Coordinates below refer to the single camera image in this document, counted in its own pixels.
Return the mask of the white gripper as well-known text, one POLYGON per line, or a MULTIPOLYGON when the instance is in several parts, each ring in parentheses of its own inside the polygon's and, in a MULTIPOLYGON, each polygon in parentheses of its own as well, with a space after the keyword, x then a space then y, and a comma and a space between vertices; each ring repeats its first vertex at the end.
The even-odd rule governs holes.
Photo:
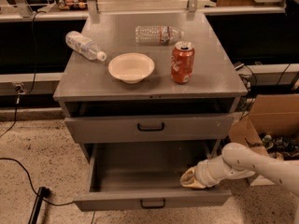
POLYGON ((219 184, 221 173, 219 165, 212 161, 200 161, 194 168, 189 168, 180 178, 180 184, 184 188, 205 189, 219 184))

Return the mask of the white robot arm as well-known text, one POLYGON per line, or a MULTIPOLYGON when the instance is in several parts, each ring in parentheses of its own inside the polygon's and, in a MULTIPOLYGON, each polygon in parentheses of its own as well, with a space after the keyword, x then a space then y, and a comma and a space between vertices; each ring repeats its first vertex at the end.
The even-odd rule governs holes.
POLYGON ((191 189, 205 189, 225 179, 241 179, 253 175, 279 185, 299 196, 299 165, 256 153, 239 143, 224 146, 220 156, 199 161, 180 178, 180 185, 191 189))

